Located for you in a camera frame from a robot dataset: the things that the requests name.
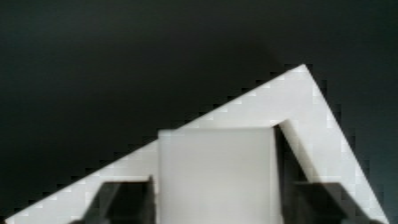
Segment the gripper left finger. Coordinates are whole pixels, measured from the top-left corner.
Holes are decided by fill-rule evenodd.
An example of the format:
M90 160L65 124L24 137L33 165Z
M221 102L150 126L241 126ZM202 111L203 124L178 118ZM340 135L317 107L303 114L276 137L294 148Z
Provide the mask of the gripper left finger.
M70 224L157 224L155 182L106 182L86 214Z

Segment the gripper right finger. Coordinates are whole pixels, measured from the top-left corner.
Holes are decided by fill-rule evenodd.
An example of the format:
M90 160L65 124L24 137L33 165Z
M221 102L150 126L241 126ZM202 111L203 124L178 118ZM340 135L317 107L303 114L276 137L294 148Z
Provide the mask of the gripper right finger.
M385 224L354 201L340 183L283 184L285 224Z

